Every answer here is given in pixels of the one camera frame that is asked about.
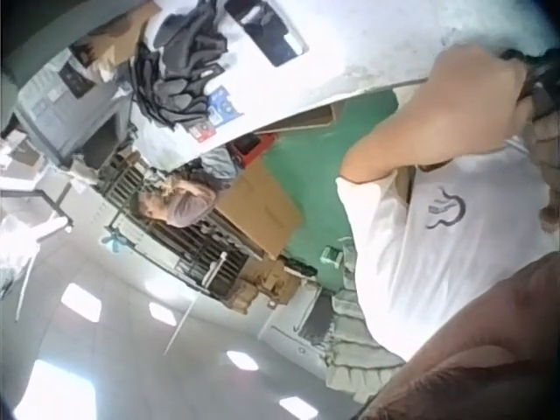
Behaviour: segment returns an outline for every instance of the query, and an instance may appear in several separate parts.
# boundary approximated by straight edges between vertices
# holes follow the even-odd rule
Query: t-shirt logo
[[[435,216],[435,223],[426,225],[426,229],[435,229],[438,226],[449,228],[463,220],[466,213],[466,203],[458,195],[450,195],[440,186],[442,199],[435,199],[434,204],[428,206],[428,212]]]

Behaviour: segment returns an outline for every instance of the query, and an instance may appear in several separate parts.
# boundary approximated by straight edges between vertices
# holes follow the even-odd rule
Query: white table
[[[157,0],[164,13],[150,22],[153,36],[165,15],[196,0]],[[160,129],[133,112],[136,145],[150,163],[170,170],[204,151],[281,118],[365,92],[425,78],[447,46],[477,41],[496,51],[516,47],[538,54],[556,36],[534,2],[512,0],[269,0],[308,46],[304,55],[273,67],[226,15],[227,71],[207,86],[223,86],[242,116],[199,143],[183,129]]]

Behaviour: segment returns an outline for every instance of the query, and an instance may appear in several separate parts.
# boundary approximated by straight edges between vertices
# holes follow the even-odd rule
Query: ceiling light
[[[19,420],[34,420],[50,417],[46,413],[58,420],[95,420],[94,385],[72,372],[36,360],[14,415]]]
[[[83,290],[78,284],[70,283],[66,287],[60,302],[85,319],[91,322],[99,322],[102,313],[102,301]]]
[[[177,320],[175,319],[175,316],[173,315],[173,312],[171,312],[167,308],[164,308],[161,304],[156,304],[154,302],[151,302],[150,303],[150,313],[151,313],[152,317],[154,317],[158,321],[161,321],[161,322],[167,324],[168,326],[176,326],[177,325]]]
[[[248,354],[242,352],[232,352],[226,353],[227,357],[241,370],[256,371],[259,370],[259,365],[256,364]]]
[[[297,396],[284,398],[278,402],[283,409],[292,414],[297,420],[312,420],[319,413],[315,407]]]

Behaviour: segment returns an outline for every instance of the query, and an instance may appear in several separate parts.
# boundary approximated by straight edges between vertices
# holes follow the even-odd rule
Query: green floor
[[[334,125],[282,135],[264,156],[265,164],[304,216],[287,251],[317,268],[318,280],[334,291],[342,285],[341,272],[322,264],[319,257],[326,245],[339,248],[338,239],[350,235],[334,182],[340,161],[352,144],[396,107],[392,91],[353,98]]]

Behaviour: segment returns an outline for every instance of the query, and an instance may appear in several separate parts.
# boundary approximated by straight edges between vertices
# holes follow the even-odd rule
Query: white t-shirt
[[[548,187],[519,139],[483,156],[416,171],[407,209],[395,174],[337,179],[358,252],[356,288],[373,338],[406,361],[456,312],[558,250],[541,229]]]

